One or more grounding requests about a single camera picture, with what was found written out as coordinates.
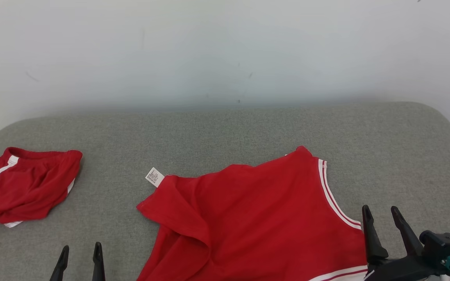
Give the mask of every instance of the clothing tag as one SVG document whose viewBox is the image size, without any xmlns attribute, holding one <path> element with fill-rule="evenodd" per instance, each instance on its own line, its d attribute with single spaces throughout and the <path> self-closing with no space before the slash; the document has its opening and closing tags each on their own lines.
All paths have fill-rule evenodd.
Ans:
<svg viewBox="0 0 450 281">
<path fill-rule="evenodd" d="M 155 187 L 159 187 L 161 181 L 163 181 L 164 176 L 154 167 L 150 169 L 150 172 L 145 177 L 150 183 L 152 183 Z"/>
</svg>

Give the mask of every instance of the red tank top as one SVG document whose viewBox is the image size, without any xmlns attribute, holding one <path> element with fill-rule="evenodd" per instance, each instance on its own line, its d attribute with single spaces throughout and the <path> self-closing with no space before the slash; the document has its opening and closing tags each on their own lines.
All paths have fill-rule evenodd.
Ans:
<svg viewBox="0 0 450 281">
<path fill-rule="evenodd" d="M 166 176 L 137 208 L 161 225 L 138 281 L 362 281 L 361 224 L 300 146 L 256 167 Z"/>
</svg>

